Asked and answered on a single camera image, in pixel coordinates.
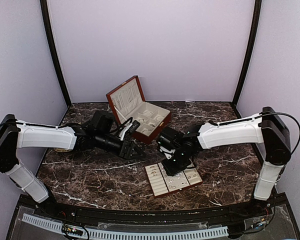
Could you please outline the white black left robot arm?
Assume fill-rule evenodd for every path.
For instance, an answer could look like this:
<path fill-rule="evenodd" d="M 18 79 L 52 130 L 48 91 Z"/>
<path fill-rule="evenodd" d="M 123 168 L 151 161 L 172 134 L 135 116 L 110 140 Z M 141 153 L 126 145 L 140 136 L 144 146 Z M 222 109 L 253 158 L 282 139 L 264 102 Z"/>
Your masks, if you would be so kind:
<path fill-rule="evenodd" d="M 57 218 L 60 206 L 49 188 L 17 158 L 17 149 L 53 148 L 58 151 L 87 151 L 99 148 L 124 160 L 143 159 L 146 154 L 126 137 L 141 125 L 133 118 L 115 123 L 111 113 L 97 110 L 83 124 L 45 125 L 17 120 L 8 114 L 0 123 L 0 173 L 6 174 L 18 187 L 41 204 L 50 218 Z"/>

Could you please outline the red jewelry tray insert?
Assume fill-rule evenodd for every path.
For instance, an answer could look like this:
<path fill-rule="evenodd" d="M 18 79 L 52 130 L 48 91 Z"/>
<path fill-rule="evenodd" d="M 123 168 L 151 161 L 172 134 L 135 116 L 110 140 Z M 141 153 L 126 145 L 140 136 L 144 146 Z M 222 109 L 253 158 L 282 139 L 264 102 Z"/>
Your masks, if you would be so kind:
<path fill-rule="evenodd" d="M 193 163 L 174 176 L 167 175 L 161 163 L 145 166 L 144 170 L 154 198 L 162 198 L 203 183 Z"/>

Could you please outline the red wooden jewelry box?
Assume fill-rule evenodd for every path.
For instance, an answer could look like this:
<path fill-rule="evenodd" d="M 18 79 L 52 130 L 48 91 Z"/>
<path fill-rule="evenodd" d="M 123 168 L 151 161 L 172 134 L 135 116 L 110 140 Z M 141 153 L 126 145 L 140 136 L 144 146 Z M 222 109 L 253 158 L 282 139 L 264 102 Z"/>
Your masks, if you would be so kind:
<path fill-rule="evenodd" d="M 118 123 L 130 117 L 140 123 L 132 137 L 145 144 L 150 144 L 171 120 L 170 110 L 146 101 L 137 75 L 108 92 L 106 98 Z"/>

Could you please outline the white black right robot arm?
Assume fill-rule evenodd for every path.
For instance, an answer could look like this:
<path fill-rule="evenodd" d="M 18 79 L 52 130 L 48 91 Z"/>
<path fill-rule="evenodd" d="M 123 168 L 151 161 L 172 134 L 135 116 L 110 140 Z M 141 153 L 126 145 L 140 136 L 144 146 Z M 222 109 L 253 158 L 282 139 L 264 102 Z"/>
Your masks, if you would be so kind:
<path fill-rule="evenodd" d="M 281 116 L 297 119 L 272 107 L 260 113 L 235 120 L 192 125 L 185 133 L 166 126 L 156 140 L 157 149 L 165 155 L 162 161 L 168 176 L 184 171 L 199 152 L 235 144 L 264 144 L 265 159 L 254 187 L 253 200 L 245 205 L 245 213 L 256 217 L 265 208 L 285 166 L 296 151 L 291 147 L 290 130 Z"/>

